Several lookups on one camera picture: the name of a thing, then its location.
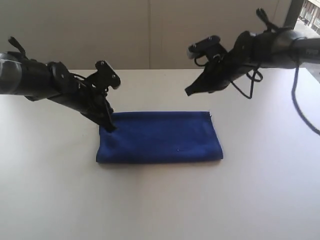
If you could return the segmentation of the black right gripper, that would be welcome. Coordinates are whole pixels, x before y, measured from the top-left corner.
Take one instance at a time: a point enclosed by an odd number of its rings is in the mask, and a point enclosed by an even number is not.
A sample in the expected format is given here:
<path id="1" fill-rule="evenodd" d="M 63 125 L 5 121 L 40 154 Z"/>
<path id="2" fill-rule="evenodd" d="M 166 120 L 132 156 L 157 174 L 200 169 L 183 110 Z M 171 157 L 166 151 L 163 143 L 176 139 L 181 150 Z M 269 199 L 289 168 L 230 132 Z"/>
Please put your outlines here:
<path id="1" fill-rule="evenodd" d="M 250 71 L 250 66 L 233 54 L 217 54 L 207 60 L 202 74 L 185 88 L 188 97 L 193 94 L 222 91 L 231 82 Z"/>

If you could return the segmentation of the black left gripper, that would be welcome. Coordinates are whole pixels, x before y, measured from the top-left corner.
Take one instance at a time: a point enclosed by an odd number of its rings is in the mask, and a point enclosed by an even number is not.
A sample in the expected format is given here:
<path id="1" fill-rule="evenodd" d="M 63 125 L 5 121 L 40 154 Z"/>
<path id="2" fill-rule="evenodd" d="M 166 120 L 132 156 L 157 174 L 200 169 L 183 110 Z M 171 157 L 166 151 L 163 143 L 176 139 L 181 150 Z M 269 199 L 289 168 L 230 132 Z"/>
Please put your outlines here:
<path id="1" fill-rule="evenodd" d="M 81 113 L 97 125 L 102 125 L 107 132 L 116 130 L 112 121 L 114 109 L 106 95 L 92 87 L 77 82 L 75 87 L 69 87 L 65 93 L 52 96 L 49 100 Z"/>

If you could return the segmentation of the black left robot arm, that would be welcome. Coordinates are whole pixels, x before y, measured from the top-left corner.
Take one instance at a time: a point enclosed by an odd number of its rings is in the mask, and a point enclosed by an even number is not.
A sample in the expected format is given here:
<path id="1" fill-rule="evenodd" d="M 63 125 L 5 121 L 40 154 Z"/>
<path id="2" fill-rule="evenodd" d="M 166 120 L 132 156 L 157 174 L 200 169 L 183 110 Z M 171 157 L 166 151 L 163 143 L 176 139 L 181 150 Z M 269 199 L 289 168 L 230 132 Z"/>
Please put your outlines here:
<path id="1" fill-rule="evenodd" d="M 24 96 L 35 102 L 47 99 L 79 112 L 109 133 L 116 127 L 107 100 L 109 88 L 118 89 L 121 79 L 105 61 L 95 63 L 96 71 L 84 77 L 70 72 L 62 62 L 42 63 L 28 58 L 16 38 L 8 42 L 16 51 L 0 55 L 0 93 Z"/>

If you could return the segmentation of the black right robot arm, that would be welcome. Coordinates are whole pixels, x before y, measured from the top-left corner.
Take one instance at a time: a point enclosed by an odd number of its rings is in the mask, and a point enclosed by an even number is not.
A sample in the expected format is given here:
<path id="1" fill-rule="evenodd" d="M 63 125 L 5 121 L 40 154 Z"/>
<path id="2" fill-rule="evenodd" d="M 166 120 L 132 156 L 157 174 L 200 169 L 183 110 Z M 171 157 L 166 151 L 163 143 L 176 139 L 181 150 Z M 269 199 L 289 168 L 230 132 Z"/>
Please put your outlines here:
<path id="1" fill-rule="evenodd" d="M 217 35 L 188 47 L 187 55 L 197 61 L 206 57 L 203 72 L 185 89 L 188 96 L 214 93 L 247 76 L 253 83 L 263 79 L 259 69 L 295 69 L 303 63 L 319 64 L 320 39 L 308 38 L 290 28 L 242 32 L 231 50 L 226 50 Z"/>

